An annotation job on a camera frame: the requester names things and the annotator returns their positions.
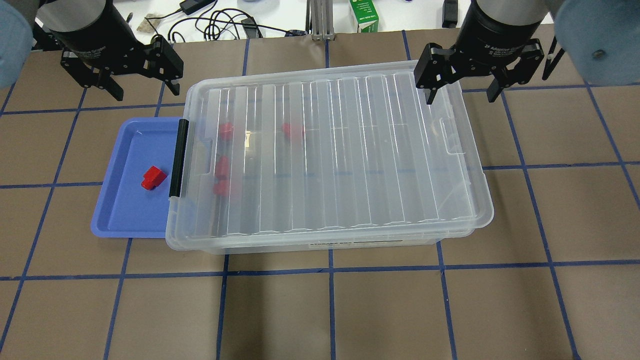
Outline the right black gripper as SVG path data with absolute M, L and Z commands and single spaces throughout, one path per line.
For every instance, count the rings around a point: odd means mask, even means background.
M 425 89 L 426 104 L 462 78 L 493 75 L 489 103 L 514 84 L 528 84 L 544 57 L 534 37 L 544 16 L 543 4 L 471 4 L 455 43 L 444 48 L 430 42 L 418 59 L 414 84 Z

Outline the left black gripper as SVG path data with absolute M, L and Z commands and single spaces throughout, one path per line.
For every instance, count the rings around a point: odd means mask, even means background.
M 87 89 L 122 101 L 124 90 L 113 75 L 142 75 L 162 80 L 174 96 L 180 95 L 185 62 L 160 34 L 152 35 L 148 44 L 139 41 L 112 0 L 51 0 L 49 29 L 82 61 L 82 66 L 62 66 L 72 69 Z

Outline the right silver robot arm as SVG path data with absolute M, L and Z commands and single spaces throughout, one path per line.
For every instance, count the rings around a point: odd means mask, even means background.
M 639 15 L 637 0 L 473 0 L 450 48 L 425 46 L 414 85 L 432 104 L 446 85 L 492 76 L 493 103 L 528 84 L 541 64 L 548 79 L 564 55 L 588 84 L 632 84 L 640 77 Z

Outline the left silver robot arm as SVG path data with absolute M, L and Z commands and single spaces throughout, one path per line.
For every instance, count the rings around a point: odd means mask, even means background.
M 142 75 L 160 80 L 179 95 L 185 64 L 162 35 L 139 41 L 111 0 L 3 0 L 1 2 L 1 87 L 20 76 L 39 19 L 61 43 L 62 68 L 82 87 L 96 87 L 115 100 L 124 97 L 114 80 Z

